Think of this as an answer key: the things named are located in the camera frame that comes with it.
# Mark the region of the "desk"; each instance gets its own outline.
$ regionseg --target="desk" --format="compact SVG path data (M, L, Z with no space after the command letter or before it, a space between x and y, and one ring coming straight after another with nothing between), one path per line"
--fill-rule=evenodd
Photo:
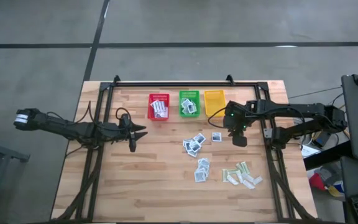
M88 101L94 106L100 82L85 82L76 120L86 111ZM270 97L276 103L288 103L283 81L268 81ZM254 100L255 93L247 87L125 87L114 88L109 122L117 122L114 114L118 107L129 110L135 124L144 125L149 133L137 142L135 153L129 152L128 142L105 144L94 210L94 222L252 222L275 221L276 213L269 180L261 128L255 122L246 131L248 146L233 146L226 130L207 123L204 90L223 89L226 102L244 103ZM181 118L178 114L179 90L199 90L201 115ZM150 93L170 94L168 121L147 119ZM89 116L84 121L90 122ZM292 119L278 118L277 126L291 126ZM221 124L221 118L213 122ZM211 142L212 132L222 132L223 142ZM198 133L207 137L197 159L211 161L209 178L195 183L197 161L182 146L182 140ZM70 142L68 152L79 147ZM306 176L299 147L289 144L283 150L290 188L306 208L316 217L316 209ZM63 165L52 218L69 206L78 193L86 152L79 150L70 155ZM264 181L249 190L243 185L222 182L222 169L235 169L235 164L246 161L251 174L261 175Z

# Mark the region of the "gray floor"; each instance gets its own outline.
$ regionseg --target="gray floor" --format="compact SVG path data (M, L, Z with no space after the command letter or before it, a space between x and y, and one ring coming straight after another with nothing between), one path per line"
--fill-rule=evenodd
M103 0L0 0L0 44L90 43ZM358 0L111 0L100 42L358 41ZM17 131L19 108L73 119L89 49L0 49L0 145L31 153L13 162L0 223L48 220L67 141ZM91 80L285 80L288 96L340 85L358 73L358 47L99 49ZM328 103L340 90L292 103ZM319 217L343 221L337 201L315 195Z

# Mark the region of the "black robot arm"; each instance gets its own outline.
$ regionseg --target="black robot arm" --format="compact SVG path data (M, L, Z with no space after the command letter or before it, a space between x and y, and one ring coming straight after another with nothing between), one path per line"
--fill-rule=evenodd
M321 103L315 104L277 104L269 100L247 101L245 105L230 101L225 109L223 127L233 137L233 144L246 146L247 138L244 131L254 121L272 119L275 117L312 118L311 121L303 122L289 128L276 127L265 129L264 135L267 144L272 147L285 148L291 139L317 131L338 133L347 127L344 112L335 106L325 106Z
M136 125L129 114L122 114L119 125L100 122L72 122L49 116L38 109L17 110L14 125L22 131L44 130L59 134L69 140L77 140L84 147L97 147L101 142L129 140L131 152L136 150L136 141L147 132L136 133L145 126Z

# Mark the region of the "red basket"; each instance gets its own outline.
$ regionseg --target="red basket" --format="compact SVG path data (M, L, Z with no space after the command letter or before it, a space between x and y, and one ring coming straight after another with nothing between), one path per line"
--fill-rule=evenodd
M165 106L168 108L168 117L167 118L155 118L154 109L151 107L151 103L156 100L164 101ZM149 111L147 112L147 118L152 121L166 121L169 118L169 94L150 94L149 95Z

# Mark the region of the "green basket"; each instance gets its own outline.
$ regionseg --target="green basket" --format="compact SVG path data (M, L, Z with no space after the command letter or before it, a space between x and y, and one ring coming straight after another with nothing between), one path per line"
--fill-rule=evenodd
M181 110L181 99L188 98L196 104L197 111L194 114L184 114ZM184 118L195 118L198 117L201 113L200 110L200 93L198 90L183 90L179 91L179 115Z

